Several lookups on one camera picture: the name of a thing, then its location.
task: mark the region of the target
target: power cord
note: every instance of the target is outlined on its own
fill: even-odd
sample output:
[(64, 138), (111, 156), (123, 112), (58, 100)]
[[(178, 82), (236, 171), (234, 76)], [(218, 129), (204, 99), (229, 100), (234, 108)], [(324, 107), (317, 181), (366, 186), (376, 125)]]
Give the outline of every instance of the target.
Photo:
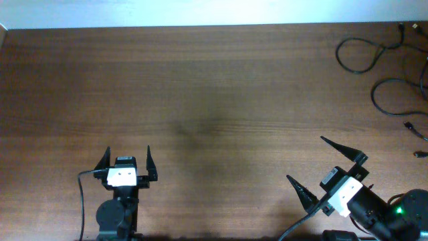
[(354, 220), (354, 218), (352, 218), (352, 217), (349, 217), (350, 218), (350, 221), (352, 222), (352, 224), (354, 224), (354, 226), (356, 227), (356, 228), (358, 228), (358, 230), (360, 230), (361, 232), (363, 232), (363, 233), (365, 233), (365, 234), (368, 234), (368, 235), (372, 235), (371, 233), (369, 233), (369, 232), (367, 232), (366, 230), (363, 230), (356, 222), (355, 222), (355, 220)]
[[(419, 25), (417, 25), (415, 23), (415, 24), (413, 24), (412, 27), (416, 31), (417, 34), (419, 34), (419, 35), (423, 36), (424, 38), (428, 39), (428, 35), (422, 30), (421, 26), (419, 26)], [(395, 43), (395, 44), (391, 44), (389, 46), (385, 46), (383, 44), (372, 42), (370, 40), (362, 39), (362, 38), (359, 38), (359, 37), (349, 37), (349, 38), (346, 38), (346, 39), (342, 40), (338, 44), (338, 46), (336, 48), (336, 59), (337, 59), (339, 65), (342, 66), (342, 68), (344, 68), (346, 71), (349, 71), (351, 73), (354, 73), (354, 74), (363, 74), (365, 72), (370, 71), (376, 65), (376, 63), (378, 62), (378, 60), (382, 56), (382, 54), (384, 54), (385, 51), (387, 51), (387, 50), (396, 50), (396, 49), (398, 49), (401, 46), (405, 46), (405, 47), (417, 50), (417, 51), (419, 51), (421, 53), (428, 53), (428, 50), (424, 50), (424, 49), (419, 48), (417, 46), (404, 43), (404, 40), (405, 40), (405, 26), (404, 26), (404, 24), (402, 24), (402, 23), (399, 24), (399, 31), (400, 31), (400, 42)], [(373, 58), (372, 62), (370, 63), (370, 65), (367, 68), (365, 68), (363, 70), (353, 70), (353, 69), (351, 69), (348, 66), (345, 66), (343, 64), (343, 62), (342, 62), (342, 60), (340, 59), (340, 56), (339, 56), (339, 50), (341, 49), (341, 47), (346, 42), (349, 42), (349, 41), (360, 41), (360, 42), (364, 42), (364, 43), (367, 43), (367, 44), (372, 45), (372, 46), (376, 46), (378, 48), (376, 54), (374, 55), (374, 58)], [(425, 75), (425, 71), (426, 71), (427, 67), (428, 67), (428, 58), (427, 58), (424, 66), (422, 68), (421, 75), (419, 77), (419, 84), (410, 82), (408, 80), (398, 79), (398, 78), (387, 78), (387, 79), (380, 80), (380, 81), (376, 82), (374, 84), (374, 86), (372, 87), (371, 92), (370, 92), (370, 97), (371, 97), (371, 100), (372, 100), (372, 103), (373, 103), (374, 107), (376, 107), (376, 109), (379, 110), (380, 112), (382, 112), (383, 114), (386, 114), (386, 115), (389, 115), (389, 116), (410, 116), (410, 115), (413, 115), (413, 114), (422, 114), (424, 116), (428, 116), (428, 112), (423, 112), (423, 111), (420, 111), (420, 110), (410, 110), (410, 111), (397, 112), (397, 113), (389, 112), (389, 111), (386, 111), (386, 110), (382, 109), (377, 104), (377, 102), (375, 100), (376, 89), (381, 84), (386, 84), (386, 83), (391, 83), (391, 82), (400, 82), (400, 83), (403, 83), (403, 84), (408, 84), (410, 86), (419, 87), (423, 99), (426, 100), (426, 101), (428, 101), (428, 96), (427, 96), (427, 94), (425, 92), (425, 89), (427, 89), (428, 86), (424, 86), (423, 85), (423, 77)], [(425, 136), (423, 136), (420, 132), (416, 131), (415, 127), (410, 122), (405, 122), (404, 125), (414, 135), (416, 135), (417, 137), (419, 137), (419, 138), (421, 138), (421, 139), (423, 139), (425, 141), (428, 141), (428, 138), (425, 137)], [(424, 151), (416, 151), (413, 154), (414, 154), (414, 156), (416, 156), (418, 158), (428, 157), (428, 153), (424, 152)]]
[[(405, 46), (405, 47), (408, 47), (408, 48), (411, 48), (411, 49), (417, 50), (417, 51), (422, 52), (422, 53), (428, 53), (428, 50), (421, 49), (421, 48), (419, 48), (419, 47), (417, 47), (417, 46), (414, 46), (414, 45), (412, 45), (412, 44), (405, 44), (405, 43), (404, 43), (404, 40), (405, 40), (405, 27), (404, 27), (404, 24), (403, 24), (403, 23), (400, 23), (400, 24), (399, 24), (399, 31), (400, 31), (400, 42), (395, 43), (395, 44), (391, 44), (391, 45), (389, 45), (389, 46), (386, 46), (386, 45), (384, 45), (384, 44), (379, 44), (379, 43), (376, 43), (376, 42), (370, 41), (370, 40), (368, 40), (368, 39), (363, 39), (363, 38), (361, 38), (361, 37), (349, 37), (349, 38), (346, 38), (346, 39), (342, 40), (342, 41), (337, 45), (337, 47), (336, 47), (336, 59), (337, 59), (337, 62), (338, 62), (338, 63), (340, 64), (340, 66), (342, 66), (342, 68), (344, 68), (346, 71), (349, 71), (349, 72), (354, 73), (354, 74), (363, 74), (363, 73), (365, 73), (365, 72), (370, 71), (370, 70), (371, 70), (371, 69), (376, 65), (376, 63), (378, 62), (379, 58), (380, 58), (380, 57), (385, 53), (385, 51), (387, 51), (387, 50), (396, 50), (396, 49), (398, 49), (398, 48), (399, 48), (399, 47), (401, 47), (401, 46)], [(351, 68), (349, 68), (348, 66), (346, 66), (346, 65), (344, 65), (344, 64), (343, 64), (343, 62), (342, 62), (342, 60), (340, 59), (340, 56), (339, 56), (339, 51), (340, 51), (340, 49), (343, 47), (343, 45), (344, 45), (345, 43), (350, 42), (350, 41), (360, 41), (360, 42), (363, 42), (363, 43), (369, 44), (369, 45), (371, 45), (371, 46), (376, 46), (376, 47), (378, 48), (378, 51), (377, 51), (377, 52), (376, 52), (376, 54), (374, 55), (374, 58), (373, 58), (372, 62), (370, 63), (370, 65), (369, 65), (367, 68), (365, 68), (365, 69), (363, 69), (363, 70), (353, 70), (353, 69), (351, 69)]]
[(82, 188), (82, 182), (80, 181), (80, 176), (84, 175), (84, 174), (99, 173), (99, 172), (103, 172), (103, 171), (106, 171), (106, 170), (103, 169), (103, 170), (83, 171), (83, 172), (81, 172), (81, 173), (78, 174), (78, 183), (79, 183), (79, 189), (80, 189), (80, 201), (82, 203), (82, 227), (80, 229), (80, 238), (79, 238), (79, 241), (82, 241), (83, 231), (84, 231), (84, 228), (85, 228), (85, 207), (84, 207), (84, 201), (83, 201), (83, 188)]
[(291, 225), (282, 235), (280, 238), (278, 238), (278, 241), (282, 241), (288, 234), (290, 234), (291, 232), (293, 232), (293, 230), (295, 230), (298, 226), (300, 226), (300, 224), (303, 224), (306, 220), (310, 219), (311, 217), (315, 216), (316, 212), (318, 212), (318, 210), (320, 209), (319, 206), (320, 202), (318, 202), (317, 206), (314, 207), (314, 209), (307, 214), (306, 216), (304, 216), (302, 219), (300, 219), (299, 221), (297, 221), (296, 223), (294, 223), (293, 225)]
[(388, 206), (394, 201), (394, 200), (396, 200), (397, 198), (399, 198), (399, 197), (402, 197), (404, 194), (403, 193), (400, 193), (400, 194), (397, 194), (397, 195), (394, 195), (394, 196), (392, 196), (389, 200), (388, 200)]

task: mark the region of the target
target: wood grain surface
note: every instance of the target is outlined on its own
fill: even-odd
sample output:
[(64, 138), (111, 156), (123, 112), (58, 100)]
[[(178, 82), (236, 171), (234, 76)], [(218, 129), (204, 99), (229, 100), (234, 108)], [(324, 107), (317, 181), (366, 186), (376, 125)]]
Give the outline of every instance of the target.
[[(383, 199), (428, 187), (428, 145), (370, 101), (381, 78), (418, 81), (426, 55), (387, 52), (369, 73), (343, 70), (340, 40), (391, 44), (396, 23), (137, 27), (9, 31), (0, 51), (0, 236), (76, 240), (77, 173), (93, 169), (107, 146), (134, 155), (145, 172), (150, 145), (159, 181), (140, 191), (138, 231), (147, 236), (279, 236), (304, 210), (286, 179), (318, 197), (336, 165), (352, 163), (320, 139), (363, 150), (366, 185)], [(427, 47), (407, 24), (406, 41)], [(362, 67), (374, 49), (348, 44), (344, 61)], [(417, 91), (379, 89), (388, 110), (428, 110)], [(110, 199), (83, 178), (85, 239)], [(337, 213), (317, 214), (295, 234), (326, 229), (362, 234)]]

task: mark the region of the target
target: cable connector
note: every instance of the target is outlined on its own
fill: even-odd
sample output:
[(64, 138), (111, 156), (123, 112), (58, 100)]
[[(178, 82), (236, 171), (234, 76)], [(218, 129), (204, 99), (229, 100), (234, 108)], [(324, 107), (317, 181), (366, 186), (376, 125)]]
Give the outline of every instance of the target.
[(424, 152), (424, 151), (415, 151), (413, 153), (413, 155), (417, 158), (424, 158), (424, 157), (428, 157), (428, 152)]
[(405, 126), (407, 129), (409, 129), (409, 130), (414, 129), (413, 124), (412, 124), (412, 123), (410, 123), (409, 121), (405, 122), (405, 123), (404, 123), (404, 126)]
[(423, 33), (423, 30), (422, 30), (422, 27), (421, 26), (419, 26), (419, 25), (417, 25), (416, 23), (414, 23), (413, 25), (412, 25), (412, 28), (416, 31), (416, 33), (418, 33), (418, 34), (422, 34)]
[(400, 32), (404, 32), (404, 29), (405, 29), (404, 23), (399, 23)]

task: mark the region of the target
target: cable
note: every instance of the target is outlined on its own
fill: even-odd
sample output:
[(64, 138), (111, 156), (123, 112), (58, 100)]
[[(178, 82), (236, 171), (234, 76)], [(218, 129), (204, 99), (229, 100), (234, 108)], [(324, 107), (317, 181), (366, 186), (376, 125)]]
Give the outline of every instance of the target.
[[(337, 47), (336, 47), (336, 59), (337, 59), (337, 62), (338, 62), (338, 63), (339, 63), (339, 65), (340, 65), (340, 66), (342, 66), (342, 68), (344, 68), (346, 71), (349, 71), (349, 72), (354, 73), (354, 74), (363, 74), (363, 73), (365, 73), (365, 72), (370, 71), (370, 70), (371, 70), (371, 69), (376, 65), (376, 63), (378, 62), (379, 58), (380, 58), (380, 57), (385, 53), (385, 51), (387, 51), (387, 50), (396, 50), (396, 49), (398, 49), (398, 48), (399, 48), (399, 47), (401, 47), (401, 46), (405, 46), (405, 47), (411, 48), (411, 49), (413, 49), (413, 50), (417, 50), (417, 51), (422, 52), (422, 53), (428, 53), (428, 50), (424, 50), (424, 49), (419, 48), (419, 47), (417, 47), (417, 46), (414, 46), (414, 45), (412, 45), (412, 44), (405, 44), (405, 43), (404, 43), (404, 39), (405, 39), (405, 34), (404, 34), (404, 32), (405, 32), (405, 27), (404, 27), (404, 24), (402, 24), (402, 23), (400, 23), (400, 24), (399, 24), (399, 31), (400, 31), (400, 42), (395, 43), (395, 44), (391, 44), (391, 45), (389, 45), (389, 46), (385, 46), (385, 45), (383, 45), (383, 44), (379, 44), (379, 43), (376, 43), (376, 42), (370, 41), (370, 40), (368, 40), (368, 39), (363, 39), (363, 38), (361, 38), (361, 37), (349, 37), (349, 38), (346, 38), (346, 39), (342, 40), (342, 41), (337, 45)], [(341, 47), (342, 47), (346, 42), (349, 42), (349, 41), (360, 41), (360, 42), (363, 42), (363, 43), (369, 44), (369, 45), (371, 45), (371, 46), (375, 46), (375, 47), (377, 47), (377, 52), (376, 52), (376, 54), (374, 55), (374, 58), (373, 58), (372, 62), (370, 63), (370, 65), (369, 65), (367, 68), (362, 69), (362, 70), (353, 70), (353, 69), (351, 69), (351, 68), (349, 68), (348, 66), (346, 66), (346, 65), (344, 65), (344, 64), (343, 64), (342, 60), (341, 60), (341, 59), (340, 59), (340, 57), (339, 57), (339, 50), (341, 49)]]
[[(422, 28), (420, 26), (418, 26), (415, 23), (415, 24), (413, 24), (412, 27), (416, 31), (416, 33), (418, 33), (419, 35), (422, 35), (423, 37), (425, 37), (425, 38), (428, 39), (428, 35), (423, 32), (423, 30), (422, 30)], [(370, 40), (363, 39), (363, 38), (360, 38), (360, 37), (350, 37), (350, 38), (344, 39), (336, 47), (336, 59), (337, 59), (338, 63), (340, 64), (340, 66), (342, 66), (342, 68), (344, 68), (346, 71), (352, 72), (354, 74), (363, 74), (365, 72), (370, 71), (376, 65), (377, 61), (382, 56), (382, 54), (385, 51), (387, 51), (387, 50), (395, 50), (395, 49), (397, 49), (397, 48), (399, 48), (401, 46), (405, 46), (405, 47), (417, 50), (417, 51), (422, 52), (422, 53), (428, 53), (428, 50), (424, 50), (424, 49), (419, 48), (417, 46), (414, 46), (414, 45), (411, 45), (411, 44), (405, 44), (404, 43), (404, 39), (405, 39), (405, 34), (404, 34), (405, 27), (404, 27), (404, 25), (402, 23), (399, 24), (399, 31), (400, 31), (400, 42), (395, 43), (395, 44), (391, 44), (389, 46), (385, 46), (383, 44), (378, 44), (376, 42), (372, 42)], [(349, 42), (349, 41), (361, 41), (361, 42), (367, 43), (369, 45), (376, 46), (378, 48), (376, 54), (374, 55), (374, 58), (373, 58), (372, 62), (370, 63), (370, 65), (367, 68), (365, 68), (363, 70), (353, 70), (353, 69), (349, 68), (348, 66), (345, 66), (342, 63), (342, 60), (339, 57), (339, 50), (341, 49), (341, 47), (343, 46), (343, 44), (345, 44), (346, 42)], [(374, 84), (374, 86), (372, 87), (372, 90), (370, 92), (370, 97), (371, 97), (371, 100), (372, 100), (372, 103), (373, 103), (374, 107), (376, 107), (377, 110), (381, 111), (383, 114), (386, 114), (386, 115), (389, 115), (389, 116), (410, 116), (410, 115), (413, 115), (413, 114), (422, 114), (422, 115), (428, 116), (428, 112), (423, 112), (423, 111), (420, 111), (420, 110), (410, 110), (410, 111), (396, 112), (396, 113), (389, 112), (389, 111), (386, 111), (386, 110), (382, 109), (377, 104), (377, 102), (375, 100), (375, 91), (376, 91), (376, 89), (381, 84), (386, 84), (386, 83), (389, 83), (389, 82), (400, 82), (400, 83), (408, 84), (410, 86), (419, 87), (419, 89), (421, 90), (421, 94), (422, 94), (423, 99), (428, 101), (428, 96), (427, 96), (427, 93), (425, 92), (425, 89), (428, 88), (428, 86), (424, 86), (423, 85), (423, 77), (425, 75), (425, 71), (426, 71), (427, 67), (428, 67), (428, 58), (427, 58), (427, 61), (425, 62), (424, 66), (422, 68), (421, 75), (419, 77), (419, 84), (415, 84), (415, 83), (410, 82), (408, 80), (402, 80), (402, 79), (398, 79), (398, 78), (387, 78), (387, 79), (380, 80), (380, 81), (376, 82)], [(421, 138), (421, 139), (423, 139), (425, 141), (428, 141), (428, 138), (425, 137), (425, 136), (423, 136), (418, 131), (416, 131), (416, 129), (413, 127), (413, 125), (410, 122), (406, 122), (405, 126), (414, 135), (416, 135), (417, 137), (419, 137), (419, 138)], [(415, 152), (414, 153), (414, 156), (416, 156), (416, 157), (425, 157), (427, 155), (428, 155), (428, 153), (424, 153), (424, 152)]]
[(392, 196), (389, 200), (388, 200), (388, 205), (390, 205), (391, 204), (391, 202), (393, 202), (394, 201), (394, 199), (397, 199), (397, 198), (399, 198), (399, 197), (401, 197), (402, 195), (404, 195), (403, 193), (401, 193), (401, 194), (397, 194), (397, 195), (394, 195), (394, 196)]
[(405, 111), (405, 112), (396, 112), (396, 113), (393, 113), (393, 112), (389, 112), (389, 111), (386, 111), (386, 110), (382, 109), (377, 104), (377, 102), (375, 100), (375, 92), (376, 92), (376, 89), (381, 84), (391, 83), (391, 82), (400, 82), (400, 83), (408, 84), (410, 86), (419, 87), (419, 84), (415, 84), (415, 83), (410, 82), (408, 80), (402, 80), (402, 79), (398, 79), (398, 78), (387, 78), (387, 79), (384, 79), (384, 80), (380, 80), (380, 81), (376, 82), (373, 85), (372, 90), (370, 92), (370, 97), (372, 99), (372, 103), (373, 103), (374, 107), (376, 107), (383, 114), (386, 114), (386, 115), (389, 115), (389, 116), (409, 116), (409, 115), (412, 115), (412, 114), (422, 114), (422, 115), (428, 116), (428, 112), (423, 112), (423, 111), (420, 111), (420, 110), (410, 110), (410, 111)]
[[(422, 71), (422, 73), (421, 73), (420, 84), (415, 84), (415, 83), (410, 82), (410, 81), (408, 81), (408, 80), (402, 80), (402, 79), (398, 79), (398, 78), (387, 78), (387, 79), (380, 80), (380, 81), (376, 82), (376, 83), (373, 85), (372, 90), (371, 90), (371, 92), (370, 92), (370, 97), (371, 97), (371, 100), (372, 100), (372, 103), (373, 103), (374, 107), (376, 107), (376, 109), (377, 109), (377, 110), (379, 110), (380, 112), (382, 112), (383, 114), (386, 114), (386, 115), (389, 115), (389, 116), (410, 116), (410, 115), (414, 115), (414, 114), (421, 114), (421, 115), (423, 115), (423, 116), (428, 116), (428, 112), (424, 112), (424, 111), (420, 111), (420, 110), (408, 110), (408, 111), (404, 111), (404, 112), (389, 112), (389, 111), (386, 111), (386, 110), (382, 109), (382, 108), (377, 104), (377, 102), (376, 102), (376, 100), (375, 100), (375, 92), (376, 92), (376, 89), (377, 89), (381, 84), (386, 84), (386, 83), (391, 83), (391, 82), (400, 82), (400, 83), (408, 84), (408, 85), (410, 85), (410, 86), (420, 87), (421, 92), (422, 92), (422, 93), (423, 93), (423, 95), (424, 95), (424, 99), (425, 99), (425, 100), (427, 100), (427, 99), (426, 99), (426, 95), (425, 95), (425, 90), (424, 90), (424, 89), (428, 88), (428, 86), (424, 86), (424, 85), (423, 85), (423, 79), (422, 79), (422, 77), (423, 77), (423, 75), (424, 75), (424, 73), (425, 73), (425, 69), (427, 68), (427, 66), (428, 66), (428, 60), (425, 62), (425, 65), (424, 65), (423, 71)], [(425, 140), (425, 141), (428, 141), (428, 138), (427, 138), (427, 137), (425, 137), (424, 135), (422, 135), (420, 132), (416, 131), (416, 129), (415, 129), (415, 127), (412, 125), (412, 123), (410, 123), (410, 122), (405, 122), (405, 123), (404, 123), (404, 126), (405, 126), (406, 128), (408, 128), (408, 129), (409, 129), (409, 130), (410, 130), (414, 135), (416, 135), (417, 137), (419, 137), (419, 138), (421, 138), (421, 139), (423, 139), (423, 140)]]
[(365, 234), (371, 235), (371, 233), (367, 232), (366, 230), (363, 230), (358, 224), (356, 224), (355, 220), (351, 216), (349, 216), (349, 218), (350, 218), (350, 221), (352, 222), (352, 224), (354, 224), (355, 228), (358, 228), (361, 232), (363, 232)]
[(106, 171), (106, 170), (103, 169), (103, 170), (83, 171), (83, 172), (81, 172), (81, 173), (78, 174), (78, 183), (79, 183), (79, 189), (80, 189), (80, 201), (82, 203), (82, 228), (80, 229), (80, 238), (79, 238), (79, 241), (82, 241), (83, 230), (85, 228), (85, 207), (84, 207), (84, 201), (83, 201), (83, 188), (82, 188), (82, 182), (80, 181), (80, 176), (83, 175), (83, 174), (98, 173), (98, 172), (102, 172), (102, 171)]
[(316, 212), (318, 212), (319, 209), (320, 209), (320, 202), (317, 203), (317, 205), (314, 207), (314, 209), (312, 210), (312, 212), (310, 212), (308, 215), (304, 216), (302, 219), (300, 219), (299, 221), (297, 221), (296, 223), (294, 223), (293, 225), (291, 225), (281, 235), (281, 237), (278, 239), (278, 241), (282, 241), (288, 234), (290, 234), (293, 230), (295, 230), (298, 226), (300, 226), (300, 224), (303, 224), (306, 220), (308, 220), (311, 217), (313, 217), (316, 214)]

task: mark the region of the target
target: black cable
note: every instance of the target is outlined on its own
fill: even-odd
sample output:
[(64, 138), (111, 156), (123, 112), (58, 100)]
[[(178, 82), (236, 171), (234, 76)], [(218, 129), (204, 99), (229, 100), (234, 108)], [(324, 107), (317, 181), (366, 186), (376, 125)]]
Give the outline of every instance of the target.
[(415, 151), (413, 155), (417, 158), (425, 158), (428, 157), (428, 152), (426, 151)]
[[(399, 24), (399, 31), (400, 31), (400, 42), (395, 43), (395, 44), (391, 44), (391, 45), (389, 45), (389, 46), (386, 46), (386, 45), (384, 45), (384, 44), (379, 44), (379, 43), (376, 43), (376, 42), (370, 41), (370, 40), (368, 40), (368, 39), (363, 39), (363, 38), (361, 38), (361, 37), (349, 37), (349, 38), (346, 38), (346, 39), (342, 40), (342, 41), (337, 45), (337, 47), (336, 47), (336, 59), (337, 59), (337, 62), (338, 62), (338, 63), (339, 63), (339, 65), (340, 65), (340, 66), (342, 66), (342, 68), (344, 68), (346, 71), (349, 71), (349, 72), (354, 73), (354, 74), (363, 74), (363, 73), (365, 73), (365, 72), (370, 71), (370, 70), (371, 70), (371, 69), (376, 65), (376, 63), (378, 62), (379, 58), (380, 58), (380, 57), (385, 53), (385, 51), (387, 51), (387, 50), (396, 50), (396, 49), (398, 49), (398, 48), (399, 48), (399, 47), (401, 47), (401, 46), (405, 46), (405, 47), (411, 48), (411, 49), (413, 49), (413, 50), (417, 50), (417, 51), (422, 52), (422, 53), (428, 53), (428, 50), (424, 50), (424, 49), (419, 48), (419, 47), (417, 47), (417, 46), (414, 46), (414, 45), (412, 45), (412, 44), (405, 44), (405, 43), (404, 43), (404, 39), (405, 39), (405, 27), (404, 27), (404, 24), (402, 24), (402, 23), (400, 23), (400, 24)], [(367, 68), (362, 69), (362, 70), (353, 70), (353, 69), (351, 69), (351, 68), (349, 68), (348, 66), (346, 66), (346, 65), (344, 65), (344, 64), (343, 64), (342, 60), (341, 60), (341, 59), (340, 59), (340, 57), (339, 57), (339, 50), (341, 49), (341, 47), (342, 47), (346, 42), (349, 42), (349, 41), (360, 41), (360, 42), (363, 42), (363, 43), (369, 44), (369, 45), (371, 45), (371, 46), (375, 46), (375, 47), (377, 47), (377, 49), (378, 49), (378, 50), (377, 50), (376, 54), (374, 55), (374, 58), (373, 58), (372, 62), (370, 63), (370, 65), (369, 65)]]
[[(386, 114), (386, 115), (389, 115), (389, 116), (410, 116), (410, 115), (414, 115), (414, 114), (421, 114), (421, 115), (423, 115), (423, 116), (428, 116), (428, 112), (424, 112), (424, 111), (420, 111), (420, 110), (408, 110), (408, 111), (404, 111), (404, 112), (389, 112), (389, 111), (386, 111), (386, 110), (382, 109), (382, 108), (377, 104), (377, 102), (376, 102), (376, 100), (375, 100), (375, 92), (376, 92), (376, 89), (377, 89), (381, 84), (386, 84), (386, 83), (391, 83), (391, 82), (400, 82), (400, 83), (408, 84), (408, 85), (410, 85), (410, 86), (420, 87), (421, 92), (422, 92), (422, 93), (423, 93), (423, 95), (424, 95), (424, 99), (425, 99), (425, 100), (428, 100), (428, 99), (426, 98), (426, 95), (425, 95), (425, 89), (426, 89), (426, 88), (428, 88), (428, 86), (424, 86), (424, 85), (423, 85), (423, 75), (424, 75), (424, 73), (425, 73), (425, 70), (426, 70), (427, 66), (428, 66), (428, 60), (425, 62), (425, 65), (424, 65), (424, 67), (423, 67), (423, 71), (422, 71), (422, 73), (421, 73), (421, 79), (419, 80), (419, 84), (415, 84), (415, 83), (410, 82), (410, 81), (408, 81), (408, 80), (402, 80), (402, 79), (398, 79), (398, 78), (387, 78), (387, 79), (380, 80), (380, 81), (376, 82), (376, 83), (373, 85), (372, 90), (371, 90), (371, 92), (370, 92), (370, 97), (371, 97), (371, 100), (372, 100), (372, 103), (373, 103), (374, 107), (376, 107), (376, 109), (377, 109), (377, 110), (379, 110), (380, 112), (382, 112), (383, 114)], [(412, 125), (412, 123), (410, 123), (410, 122), (405, 122), (405, 123), (404, 123), (404, 126), (405, 126), (406, 128), (408, 128), (408, 129), (409, 129), (409, 130), (410, 130), (414, 135), (416, 135), (417, 137), (419, 137), (419, 138), (421, 138), (421, 139), (423, 139), (423, 140), (425, 140), (425, 141), (428, 141), (428, 138), (427, 138), (427, 137), (425, 137), (424, 135), (422, 135), (420, 132), (418, 132), (418, 131), (415, 129), (415, 127)]]
[(293, 225), (291, 225), (282, 235), (280, 238), (278, 238), (278, 241), (282, 241), (288, 234), (290, 234), (293, 230), (295, 230), (298, 226), (300, 226), (300, 224), (303, 224), (306, 220), (310, 219), (311, 217), (313, 217), (318, 210), (320, 209), (320, 203), (318, 202), (317, 205), (314, 207), (314, 209), (306, 216), (304, 216), (302, 219), (300, 219), (299, 221), (297, 221), (296, 223), (294, 223)]
[(401, 197), (402, 195), (404, 195), (403, 193), (401, 193), (401, 194), (397, 194), (397, 195), (394, 195), (394, 196), (392, 196), (389, 200), (388, 200), (388, 205), (390, 205), (391, 204), (391, 202), (393, 202), (395, 199), (397, 199), (397, 198), (399, 198), (399, 197)]
[(98, 173), (98, 172), (102, 172), (102, 171), (106, 171), (106, 170), (103, 169), (103, 170), (83, 171), (83, 172), (81, 172), (81, 173), (78, 174), (78, 183), (79, 183), (79, 189), (80, 189), (80, 201), (82, 203), (82, 228), (80, 229), (80, 238), (79, 238), (79, 241), (82, 241), (83, 230), (85, 228), (85, 207), (84, 207), (84, 201), (83, 201), (83, 188), (82, 188), (82, 182), (80, 182), (80, 176), (83, 175), (83, 174)]
[(366, 230), (363, 230), (356, 222), (355, 222), (355, 220), (351, 217), (351, 216), (349, 216), (349, 218), (350, 218), (350, 221), (352, 222), (352, 224), (354, 224), (354, 226), (355, 226), (355, 228), (358, 228), (361, 232), (363, 232), (363, 233), (365, 233), (365, 234), (370, 234), (371, 235), (371, 233), (369, 233), (369, 232), (367, 232)]
[(416, 31), (417, 34), (423, 36), (424, 38), (428, 39), (428, 35), (422, 30), (422, 27), (414, 23), (412, 25), (412, 28)]
[(404, 83), (404, 84), (408, 84), (408, 85), (410, 85), (410, 86), (416, 86), (416, 87), (419, 87), (419, 86), (420, 86), (419, 84), (415, 84), (415, 83), (410, 82), (410, 81), (408, 81), (408, 80), (402, 80), (402, 79), (398, 79), (398, 78), (387, 78), (387, 79), (384, 79), (384, 80), (380, 80), (380, 81), (376, 82), (376, 83), (373, 85), (372, 90), (371, 90), (371, 92), (370, 92), (370, 97), (371, 97), (371, 99), (372, 99), (372, 103), (373, 103), (374, 107), (376, 107), (376, 108), (377, 108), (380, 112), (382, 112), (383, 114), (387, 114), (387, 115), (389, 115), (389, 116), (409, 116), (409, 115), (412, 115), (412, 114), (422, 114), (422, 115), (428, 116), (428, 112), (423, 112), (423, 111), (420, 111), (420, 110), (409, 110), (409, 111), (404, 111), (404, 112), (396, 112), (396, 113), (393, 113), (393, 112), (389, 112), (389, 111), (386, 111), (386, 110), (382, 109), (382, 108), (381, 108), (381, 107), (376, 103), (376, 100), (375, 100), (375, 91), (376, 91), (376, 89), (377, 89), (381, 84), (391, 83), (391, 82), (400, 82), (400, 83)]

